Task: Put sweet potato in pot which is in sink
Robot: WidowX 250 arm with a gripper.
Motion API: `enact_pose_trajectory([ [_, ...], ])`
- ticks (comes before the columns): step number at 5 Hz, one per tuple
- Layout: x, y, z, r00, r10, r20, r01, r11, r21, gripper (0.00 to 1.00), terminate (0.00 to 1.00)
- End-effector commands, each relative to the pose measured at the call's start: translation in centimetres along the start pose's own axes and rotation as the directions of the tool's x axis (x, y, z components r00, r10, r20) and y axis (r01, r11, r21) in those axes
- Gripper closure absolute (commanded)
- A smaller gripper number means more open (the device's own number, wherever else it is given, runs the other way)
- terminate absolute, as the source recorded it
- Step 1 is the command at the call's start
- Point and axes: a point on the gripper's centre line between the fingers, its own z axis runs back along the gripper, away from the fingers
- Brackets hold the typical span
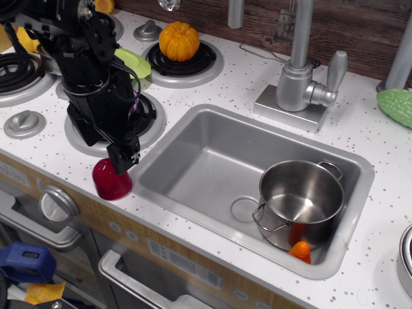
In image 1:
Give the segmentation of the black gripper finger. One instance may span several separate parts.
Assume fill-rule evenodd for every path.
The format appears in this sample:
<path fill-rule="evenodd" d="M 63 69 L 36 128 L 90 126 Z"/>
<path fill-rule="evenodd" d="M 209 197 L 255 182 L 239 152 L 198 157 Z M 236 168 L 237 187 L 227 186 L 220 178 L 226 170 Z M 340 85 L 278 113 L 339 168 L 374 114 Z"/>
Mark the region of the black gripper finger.
<path fill-rule="evenodd" d="M 112 143 L 106 147 L 109 159 L 117 174 L 123 175 L 140 160 L 140 143 L 120 147 Z"/>

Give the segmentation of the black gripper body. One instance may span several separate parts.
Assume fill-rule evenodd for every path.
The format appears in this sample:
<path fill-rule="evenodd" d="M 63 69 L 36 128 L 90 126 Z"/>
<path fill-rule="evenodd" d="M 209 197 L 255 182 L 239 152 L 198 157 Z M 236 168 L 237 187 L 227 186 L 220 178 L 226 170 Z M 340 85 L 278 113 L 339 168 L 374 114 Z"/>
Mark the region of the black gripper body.
<path fill-rule="evenodd" d="M 129 119 L 135 99 L 129 73 L 109 69 L 97 82 L 87 83 L 79 78 L 66 80 L 71 122 L 89 147 L 105 138 L 122 152 L 137 154 L 138 137 Z"/>

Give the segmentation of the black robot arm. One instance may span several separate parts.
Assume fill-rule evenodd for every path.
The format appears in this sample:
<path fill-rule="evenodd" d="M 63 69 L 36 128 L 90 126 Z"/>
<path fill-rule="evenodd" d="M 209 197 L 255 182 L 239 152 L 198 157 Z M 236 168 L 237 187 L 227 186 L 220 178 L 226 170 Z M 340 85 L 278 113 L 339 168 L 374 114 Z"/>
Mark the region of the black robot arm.
<path fill-rule="evenodd" d="M 113 24 L 106 23 L 93 1 L 1 1 L 1 24 L 15 48 L 13 26 L 37 39 L 57 63 L 71 123 L 88 146 L 105 138 L 117 174 L 139 161 L 140 142 L 134 114 L 139 91 L 129 69 L 116 55 Z"/>

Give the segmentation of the yellow toy behind arm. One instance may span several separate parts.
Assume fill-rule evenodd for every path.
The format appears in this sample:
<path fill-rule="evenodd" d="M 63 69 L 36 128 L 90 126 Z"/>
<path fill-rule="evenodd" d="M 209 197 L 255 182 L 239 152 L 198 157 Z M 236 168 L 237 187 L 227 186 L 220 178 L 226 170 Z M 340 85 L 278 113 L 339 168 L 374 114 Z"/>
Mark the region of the yellow toy behind arm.
<path fill-rule="evenodd" d="M 39 41 L 37 39 L 31 39 L 23 27 L 18 27 L 17 38 L 27 52 L 38 53 L 37 47 L 39 45 Z"/>

